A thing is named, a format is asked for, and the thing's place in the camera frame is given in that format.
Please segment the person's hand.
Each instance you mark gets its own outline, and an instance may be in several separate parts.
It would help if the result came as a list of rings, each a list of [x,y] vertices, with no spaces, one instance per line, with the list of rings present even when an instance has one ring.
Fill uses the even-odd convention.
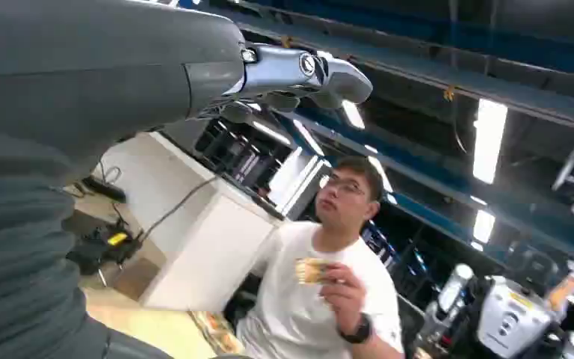
[[[353,271],[342,263],[326,264],[320,295],[335,314],[340,332],[356,334],[362,321],[365,287]]]

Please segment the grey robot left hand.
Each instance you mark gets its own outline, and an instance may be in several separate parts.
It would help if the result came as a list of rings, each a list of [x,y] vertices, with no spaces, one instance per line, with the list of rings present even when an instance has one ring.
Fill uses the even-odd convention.
[[[148,1],[0,1],[0,174],[79,177],[115,141],[230,102],[364,102],[347,61]]]

